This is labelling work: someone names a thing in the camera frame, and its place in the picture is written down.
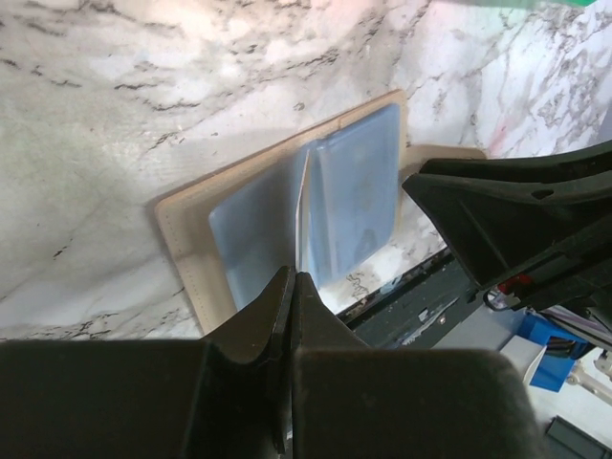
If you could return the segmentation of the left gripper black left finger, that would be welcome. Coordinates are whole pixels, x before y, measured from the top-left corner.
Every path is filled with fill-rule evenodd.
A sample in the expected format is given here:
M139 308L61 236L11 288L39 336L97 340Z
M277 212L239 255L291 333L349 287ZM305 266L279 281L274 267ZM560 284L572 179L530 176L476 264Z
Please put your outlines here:
M5 458L275 458L287 447L295 270L202 339L10 340Z

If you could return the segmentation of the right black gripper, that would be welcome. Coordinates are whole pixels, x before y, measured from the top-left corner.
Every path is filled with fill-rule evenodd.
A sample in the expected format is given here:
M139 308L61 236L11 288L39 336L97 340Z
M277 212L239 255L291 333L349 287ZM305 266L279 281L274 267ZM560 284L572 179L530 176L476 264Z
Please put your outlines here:
M611 313L609 142L543 157L431 159L403 188L470 280L489 288L490 309Z

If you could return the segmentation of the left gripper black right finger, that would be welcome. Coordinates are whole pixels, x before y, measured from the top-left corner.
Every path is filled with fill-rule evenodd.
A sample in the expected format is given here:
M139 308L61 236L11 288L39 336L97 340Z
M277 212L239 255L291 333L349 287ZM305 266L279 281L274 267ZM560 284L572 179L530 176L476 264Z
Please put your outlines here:
M293 453L297 458L543 458L511 362L487 350L376 349L295 280Z

